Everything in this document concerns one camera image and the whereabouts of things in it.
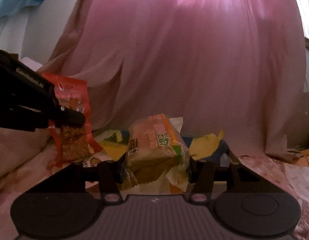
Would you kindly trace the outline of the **red dried tofu packet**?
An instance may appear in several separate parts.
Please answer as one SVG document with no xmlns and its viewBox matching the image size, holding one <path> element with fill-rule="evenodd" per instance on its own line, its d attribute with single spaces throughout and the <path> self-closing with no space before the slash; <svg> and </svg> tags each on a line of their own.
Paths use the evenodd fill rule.
<svg viewBox="0 0 309 240">
<path fill-rule="evenodd" d="M 54 85 L 58 100 L 56 118 L 49 122 L 56 144 L 54 165 L 61 167 L 102 151 L 92 136 L 87 82 L 51 73 L 43 73 L 43 77 Z"/>
</svg>

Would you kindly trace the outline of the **orange bread packet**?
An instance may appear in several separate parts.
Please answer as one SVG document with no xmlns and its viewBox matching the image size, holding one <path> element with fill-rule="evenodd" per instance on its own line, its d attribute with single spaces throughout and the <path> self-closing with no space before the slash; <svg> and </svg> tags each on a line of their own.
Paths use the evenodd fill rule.
<svg viewBox="0 0 309 240">
<path fill-rule="evenodd" d="M 182 194 L 189 183 L 183 118 L 152 115 L 131 124 L 121 193 Z"/>
</svg>

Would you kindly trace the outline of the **grey cardboard tray box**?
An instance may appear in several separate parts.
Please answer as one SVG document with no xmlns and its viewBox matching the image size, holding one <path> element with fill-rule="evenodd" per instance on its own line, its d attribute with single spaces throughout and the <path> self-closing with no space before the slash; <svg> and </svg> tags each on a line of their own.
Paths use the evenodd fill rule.
<svg viewBox="0 0 309 240">
<path fill-rule="evenodd" d="M 189 158 L 209 160 L 221 167 L 229 167 L 231 151 L 223 140 L 223 133 L 208 134 L 199 138 L 168 136 L 161 139 L 148 139 L 149 133 L 130 135 L 128 131 L 108 130 L 96 136 L 96 141 L 106 153 L 119 159 L 126 153 L 127 167 L 137 171 L 172 162 L 167 170 L 175 165 L 188 165 Z"/>
</svg>

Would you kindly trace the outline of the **pink folded duvet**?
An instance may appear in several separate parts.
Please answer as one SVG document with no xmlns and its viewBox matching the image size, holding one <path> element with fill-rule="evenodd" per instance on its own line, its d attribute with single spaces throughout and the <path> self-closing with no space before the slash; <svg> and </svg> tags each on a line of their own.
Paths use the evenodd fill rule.
<svg viewBox="0 0 309 240">
<path fill-rule="evenodd" d="M 46 144 L 47 128 L 33 132 L 0 128 L 0 177 L 14 170 L 21 161 L 37 155 Z"/>
</svg>

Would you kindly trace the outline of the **floral pink quilt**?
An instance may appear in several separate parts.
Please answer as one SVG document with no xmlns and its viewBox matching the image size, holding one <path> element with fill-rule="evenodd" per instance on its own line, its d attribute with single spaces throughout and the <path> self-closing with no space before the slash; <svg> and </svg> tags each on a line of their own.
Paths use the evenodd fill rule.
<svg viewBox="0 0 309 240">
<path fill-rule="evenodd" d="M 51 175 L 47 168 L 55 154 L 54 145 L 0 178 L 0 239 L 16 239 L 18 233 L 10 217 L 12 202 L 21 193 Z M 297 239 L 309 239 L 309 167 L 300 167 L 270 158 L 246 157 L 241 162 L 286 192 L 301 205 L 302 216 L 295 229 Z"/>
</svg>

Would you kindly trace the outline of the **orange cloth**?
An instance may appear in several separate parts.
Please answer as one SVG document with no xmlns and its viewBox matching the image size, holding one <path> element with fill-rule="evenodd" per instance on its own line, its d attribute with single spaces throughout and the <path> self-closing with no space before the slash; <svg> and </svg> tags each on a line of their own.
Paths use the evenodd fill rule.
<svg viewBox="0 0 309 240">
<path fill-rule="evenodd" d="M 309 167 L 309 149 L 301 151 L 301 157 L 293 161 L 294 165 Z"/>
</svg>

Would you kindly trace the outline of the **pink curtain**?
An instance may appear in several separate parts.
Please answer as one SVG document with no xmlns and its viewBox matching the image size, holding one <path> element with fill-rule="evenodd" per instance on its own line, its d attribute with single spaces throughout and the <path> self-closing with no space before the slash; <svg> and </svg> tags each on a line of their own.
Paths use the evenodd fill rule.
<svg viewBox="0 0 309 240">
<path fill-rule="evenodd" d="M 42 68 L 87 82 L 95 129 L 164 113 L 285 160 L 305 70 L 296 0 L 77 0 Z"/>
</svg>

